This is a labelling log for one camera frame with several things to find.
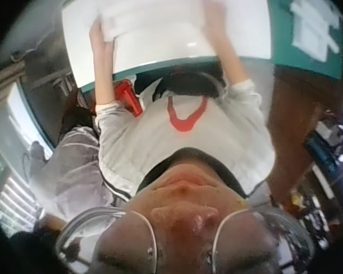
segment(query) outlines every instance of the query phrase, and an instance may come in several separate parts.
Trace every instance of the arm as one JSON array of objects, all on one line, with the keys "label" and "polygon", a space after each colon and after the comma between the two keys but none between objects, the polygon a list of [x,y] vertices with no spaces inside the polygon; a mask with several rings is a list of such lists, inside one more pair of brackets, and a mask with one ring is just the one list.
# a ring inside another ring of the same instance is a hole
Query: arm
[{"label": "arm", "polygon": [[94,21],[89,32],[93,50],[95,73],[95,101],[97,105],[115,101],[113,88],[113,48],[114,43],[104,42],[100,20]]},{"label": "arm", "polygon": [[231,85],[249,79],[239,57],[226,35],[226,8],[221,2],[204,0],[206,25],[204,33],[219,57]]}]

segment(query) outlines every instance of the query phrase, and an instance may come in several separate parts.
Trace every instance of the hand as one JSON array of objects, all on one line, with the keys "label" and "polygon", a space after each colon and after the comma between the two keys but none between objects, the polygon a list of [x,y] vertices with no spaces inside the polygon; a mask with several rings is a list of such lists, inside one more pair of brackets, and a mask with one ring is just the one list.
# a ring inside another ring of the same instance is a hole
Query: hand
[{"label": "hand", "polygon": [[204,34],[214,46],[226,38],[226,6],[221,1],[203,0],[205,13]]},{"label": "hand", "polygon": [[104,36],[102,32],[101,21],[97,18],[89,31],[89,38],[91,43],[91,49],[95,58],[111,58],[113,60],[114,41],[104,42]]}]

